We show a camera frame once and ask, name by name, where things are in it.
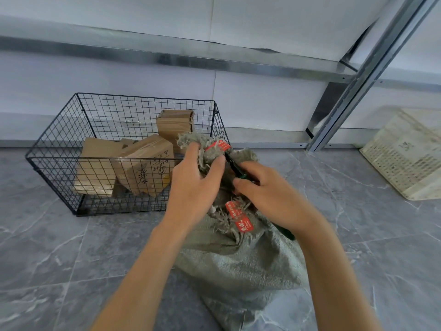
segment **dirty white crate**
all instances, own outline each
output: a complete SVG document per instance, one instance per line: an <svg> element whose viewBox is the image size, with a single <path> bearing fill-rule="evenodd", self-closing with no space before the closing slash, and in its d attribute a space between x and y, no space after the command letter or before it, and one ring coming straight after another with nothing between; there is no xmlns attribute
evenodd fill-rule
<svg viewBox="0 0 441 331"><path fill-rule="evenodd" d="M360 152L406 199L441 199L441 111L400 110Z"/></svg>

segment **person's left hand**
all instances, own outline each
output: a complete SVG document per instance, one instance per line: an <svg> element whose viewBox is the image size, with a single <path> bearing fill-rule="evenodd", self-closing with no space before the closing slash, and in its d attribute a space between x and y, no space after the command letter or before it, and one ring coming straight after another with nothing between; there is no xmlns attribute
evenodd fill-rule
<svg viewBox="0 0 441 331"><path fill-rule="evenodd" d="M207 176L198 169L199 144L191 143L183 161L173 169L173 181L163 222L191 230L210 209L219 191L225 157L217 157Z"/></svg>

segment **plastic crate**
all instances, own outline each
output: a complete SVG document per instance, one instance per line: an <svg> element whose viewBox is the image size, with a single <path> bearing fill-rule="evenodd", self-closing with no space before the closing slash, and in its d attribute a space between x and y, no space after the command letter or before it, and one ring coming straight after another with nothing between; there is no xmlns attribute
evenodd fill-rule
<svg viewBox="0 0 441 331"><path fill-rule="evenodd" d="M229 142L213 100L77 93L27 152L26 159L76 216L165 210L169 186L155 197L146 193L135 196L125 189L116 197L106 197L80 194L73 188L85 138L146 138L158 132L156 117L163 109L191 109L195 112L194 131ZM88 160L110 165L110 158ZM160 160L161 166L172 168L179 157Z"/></svg>
<svg viewBox="0 0 441 331"><path fill-rule="evenodd" d="M401 109L360 152L406 199L441 198L441 111Z"/></svg>

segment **gray marble tile floor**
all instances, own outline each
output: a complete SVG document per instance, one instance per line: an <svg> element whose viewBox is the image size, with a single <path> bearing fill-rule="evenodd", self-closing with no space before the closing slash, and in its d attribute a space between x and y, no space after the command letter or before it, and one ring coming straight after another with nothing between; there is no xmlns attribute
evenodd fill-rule
<svg viewBox="0 0 441 331"><path fill-rule="evenodd" d="M441 330L441 200L402 198L357 150L256 150L334 226L385 330ZM74 217L0 149L0 329L87 330L163 213ZM309 289L280 293L254 330L316 330ZM155 330L220 330L172 270Z"/></svg>

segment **red label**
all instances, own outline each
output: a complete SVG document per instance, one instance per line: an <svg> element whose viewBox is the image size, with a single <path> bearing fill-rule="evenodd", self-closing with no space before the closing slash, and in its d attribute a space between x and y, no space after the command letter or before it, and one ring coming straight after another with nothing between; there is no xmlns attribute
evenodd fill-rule
<svg viewBox="0 0 441 331"><path fill-rule="evenodd" d="M229 201L225 203L228 212L230 213L233 221L236 223L236 227L240 232L247 232L254 229L251 224L250 219L246 216L246 214L239 208L238 203L236 201Z"/></svg>
<svg viewBox="0 0 441 331"><path fill-rule="evenodd" d="M218 147L219 147L222 151L226 151L226 150L228 150L228 149L231 147L230 144L228 144L227 142L224 142L224 141L221 139L221 140L218 140L217 142L214 142L214 143L211 144L210 146L208 146L205 150L208 150L208 149L212 148L212 147L215 146L216 144L218 145Z"/></svg>

